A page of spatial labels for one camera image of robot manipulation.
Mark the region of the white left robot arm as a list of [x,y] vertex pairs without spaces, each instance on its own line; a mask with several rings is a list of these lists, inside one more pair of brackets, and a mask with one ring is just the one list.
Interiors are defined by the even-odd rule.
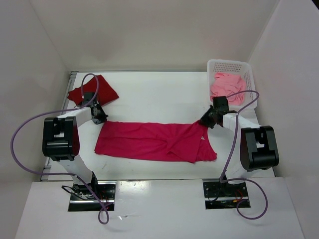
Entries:
[[82,105],[85,107],[80,110],[44,120],[42,152],[44,156],[62,165],[67,173],[72,174],[76,191],[88,199],[94,199],[99,195],[100,187],[94,172],[85,165],[80,156],[78,128],[88,121],[95,125],[103,124],[108,116],[93,92],[84,94]]

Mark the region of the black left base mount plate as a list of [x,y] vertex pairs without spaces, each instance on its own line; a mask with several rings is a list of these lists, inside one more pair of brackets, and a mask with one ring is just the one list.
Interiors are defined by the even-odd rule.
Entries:
[[[69,212],[93,212],[101,210],[100,203],[93,194],[84,186],[62,185],[61,188],[70,195]],[[116,182],[101,182],[95,192],[99,200],[106,206],[107,211],[115,209]]]

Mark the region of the magenta t shirt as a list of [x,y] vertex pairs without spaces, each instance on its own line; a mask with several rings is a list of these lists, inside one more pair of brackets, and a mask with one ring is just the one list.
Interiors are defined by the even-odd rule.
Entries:
[[208,129],[197,121],[191,124],[108,121],[101,128],[94,151],[112,157],[192,164],[217,159]]

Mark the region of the light pink t shirt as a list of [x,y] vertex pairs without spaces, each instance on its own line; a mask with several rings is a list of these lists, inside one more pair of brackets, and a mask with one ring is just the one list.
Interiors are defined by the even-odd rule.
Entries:
[[214,79],[215,81],[210,87],[211,100],[215,97],[229,96],[236,93],[236,95],[228,98],[229,104],[240,106],[244,103],[245,93],[238,93],[247,90],[246,81],[241,75],[217,72]]

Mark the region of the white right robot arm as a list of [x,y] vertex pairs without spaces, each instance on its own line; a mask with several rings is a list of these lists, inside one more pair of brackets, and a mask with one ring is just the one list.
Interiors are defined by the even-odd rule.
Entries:
[[[213,129],[219,125],[234,132],[233,145],[230,155],[220,176],[219,191],[224,196],[231,195],[236,190],[236,184],[243,179],[251,177],[255,170],[268,170],[279,164],[279,152],[274,129],[269,126],[261,126],[240,116],[239,111],[230,110],[225,96],[213,99],[212,105],[200,118],[199,124]],[[239,143],[238,168],[227,172],[230,159]]]

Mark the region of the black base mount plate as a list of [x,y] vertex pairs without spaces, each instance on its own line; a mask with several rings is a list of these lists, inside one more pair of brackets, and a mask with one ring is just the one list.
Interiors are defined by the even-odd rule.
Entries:
[[[100,203],[93,194],[84,186],[62,185],[61,188],[70,195],[69,212],[93,212],[101,210]],[[107,211],[115,209],[116,182],[101,182],[95,192],[99,200],[106,206]]]
[[246,183],[221,184],[218,180],[203,180],[203,192],[205,198],[205,208],[215,209],[236,209],[250,208]]

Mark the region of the white plastic basket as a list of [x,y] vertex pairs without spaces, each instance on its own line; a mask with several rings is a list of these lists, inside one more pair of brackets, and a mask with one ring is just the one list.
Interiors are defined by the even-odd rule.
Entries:
[[247,104],[248,109],[256,108],[256,88],[249,63],[211,59],[207,62],[207,81],[209,103],[215,97],[228,96],[228,103],[233,109]]

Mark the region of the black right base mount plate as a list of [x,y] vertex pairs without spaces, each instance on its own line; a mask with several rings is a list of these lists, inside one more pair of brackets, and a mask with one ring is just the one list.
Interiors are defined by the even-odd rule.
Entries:
[[205,208],[215,209],[236,209],[250,208],[246,183],[221,184],[218,180],[203,180],[203,192],[205,198]]

